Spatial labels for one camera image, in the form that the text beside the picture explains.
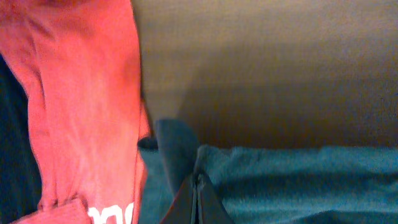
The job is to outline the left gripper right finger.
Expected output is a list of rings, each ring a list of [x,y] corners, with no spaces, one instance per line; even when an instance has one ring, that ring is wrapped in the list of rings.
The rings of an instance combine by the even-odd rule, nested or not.
[[[197,194],[199,224],[234,224],[206,174],[198,175]]]

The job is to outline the black Nike t-shirt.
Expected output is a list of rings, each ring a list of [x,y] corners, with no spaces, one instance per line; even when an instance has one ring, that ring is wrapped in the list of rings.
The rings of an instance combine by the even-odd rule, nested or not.
[[[234,223],[396,223],[397,149],[220,149],[162,119],[137,146],[147,169],[140,223],[161,223],[185,178],[206,174]]]

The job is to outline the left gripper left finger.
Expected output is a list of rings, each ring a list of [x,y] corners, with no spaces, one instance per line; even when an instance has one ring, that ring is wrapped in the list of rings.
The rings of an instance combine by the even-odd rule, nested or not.
[[[160,224],[196,224],[197,185],[193,175],[182,182],[165,217]]]

